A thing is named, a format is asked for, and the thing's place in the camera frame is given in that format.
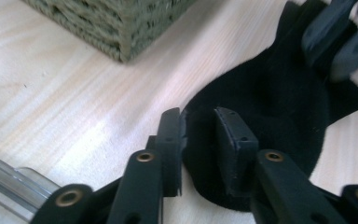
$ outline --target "transparent plastic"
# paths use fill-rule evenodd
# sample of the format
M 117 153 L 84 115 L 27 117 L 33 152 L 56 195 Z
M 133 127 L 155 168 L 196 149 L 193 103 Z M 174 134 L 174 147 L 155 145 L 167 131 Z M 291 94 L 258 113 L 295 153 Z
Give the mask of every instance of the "transparent plastic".
M 0 161 L 0 206 L 26 222 L 59 187 L 33 169 Z

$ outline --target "light wood surface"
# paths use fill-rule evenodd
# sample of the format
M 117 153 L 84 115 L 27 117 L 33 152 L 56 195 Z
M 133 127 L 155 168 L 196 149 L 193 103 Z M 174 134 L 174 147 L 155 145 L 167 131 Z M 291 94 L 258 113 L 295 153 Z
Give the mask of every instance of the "light wood surface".
M 117 63 L 18 0 L 0 0 L 0 159 L 99 189 L 208 82 L 269 46 L 284 0 L 198 0 L 134 61 Z M 353 76 L 358 82 L 358 71 Z M 330 126 L 311 177 L 358 184 L 358 112 Z M 204 200 L 186 170 L 165 223 L 253 223 Z M 21 223 L 0 209 L 0 223 Z

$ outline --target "black cloth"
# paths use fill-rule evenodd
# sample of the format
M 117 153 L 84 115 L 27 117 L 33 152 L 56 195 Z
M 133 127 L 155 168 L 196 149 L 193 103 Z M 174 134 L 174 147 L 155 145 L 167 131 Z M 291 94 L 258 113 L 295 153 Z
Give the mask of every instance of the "black cloth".
M 306 175 L 319 158 L 326 127 L 358 110 L 353 82 L 327 81 L 333 56 L 357 31 L 354 24 L 316 66 L 307 66 L 304 59 L 301 37 L 323 8 L 319 0 L 301 7 L 288 2 L 272 46 L 212 81 L 185 107 L 183 162 L 198 193 L 212 203 L 249 211 L 249 197 L 225 194 L 214 154 L 216 107 L 236 111 L 258 138 L 260 149 L 288 154 Z

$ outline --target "black fabric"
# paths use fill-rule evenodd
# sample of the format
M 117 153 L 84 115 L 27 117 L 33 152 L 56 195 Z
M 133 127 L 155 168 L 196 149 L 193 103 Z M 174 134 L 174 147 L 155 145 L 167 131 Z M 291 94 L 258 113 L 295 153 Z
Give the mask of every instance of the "black fabric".
M 301 7 L 288 2 L 271 47 L 203 88 L 186 106 L 183 161 L 196 190 L 226 208 L 249 211 L 248 197 L 225 194 L 214 152 L 217 106 L 236 111 L 259 140 L 260 149 L 288 154 L 310 175 L 322 150 L 326 127 L 358 110 L 358 87 L 351 81 L 327 82 L 329 62 L 356 32 L 354 25 L 310 68 L 301 51 L 308 24 L 325 7 L 308 0 Z

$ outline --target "woven basket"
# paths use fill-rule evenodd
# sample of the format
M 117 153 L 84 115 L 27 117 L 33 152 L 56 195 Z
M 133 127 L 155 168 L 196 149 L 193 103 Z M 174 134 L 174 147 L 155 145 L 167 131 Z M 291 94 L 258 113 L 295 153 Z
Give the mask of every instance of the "woven basket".
M 126 62 L 165 31 L 195 0 L 23 0 Z

